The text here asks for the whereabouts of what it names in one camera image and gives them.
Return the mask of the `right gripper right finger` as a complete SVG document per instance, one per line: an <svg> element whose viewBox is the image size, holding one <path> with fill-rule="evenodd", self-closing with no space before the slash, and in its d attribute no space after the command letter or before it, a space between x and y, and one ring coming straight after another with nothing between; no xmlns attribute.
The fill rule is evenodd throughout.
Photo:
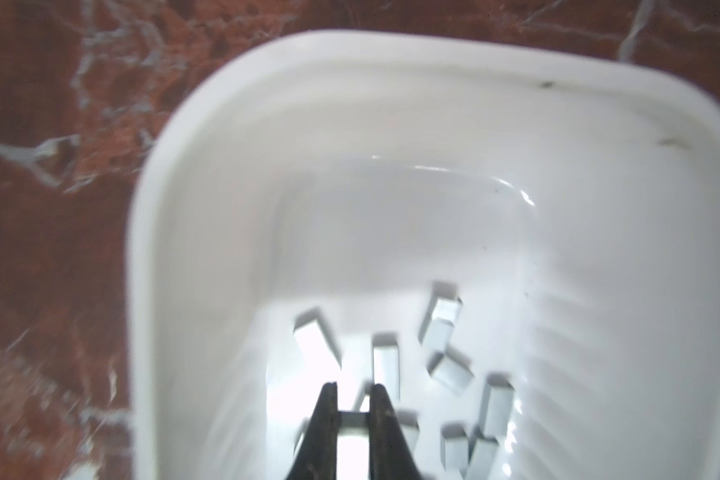
<svg viewBox="0 0 720 480"><path fill-rule="evenodd" d="M421 480L386 388L373 384L369 398L369 478Z"/></svg>

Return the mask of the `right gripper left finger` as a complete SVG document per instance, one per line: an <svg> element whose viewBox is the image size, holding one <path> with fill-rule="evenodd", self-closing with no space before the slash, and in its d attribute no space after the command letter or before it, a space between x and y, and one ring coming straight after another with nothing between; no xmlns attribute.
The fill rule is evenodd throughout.
<svg viewBox="0 0 720 480"><path fill-rule="evenodd" d="M335 480L340 426L338 385L322 386L286 480Z"/></svg>

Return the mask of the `white plastic tray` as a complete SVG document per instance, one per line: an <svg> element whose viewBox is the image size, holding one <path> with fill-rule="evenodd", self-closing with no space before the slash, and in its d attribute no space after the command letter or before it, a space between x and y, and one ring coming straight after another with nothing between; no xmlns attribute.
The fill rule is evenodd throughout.
<svg viewBox="0 0 720 480"><path fill-rule="evenodd" d="M497 479L720 479L720 103L663 72L445 38L315 31L227 63L160 134L131 205L137 479L281 479L322 385L394 334L416 461L516 407ZM463 301L426 371L436 283Z"/></svg>

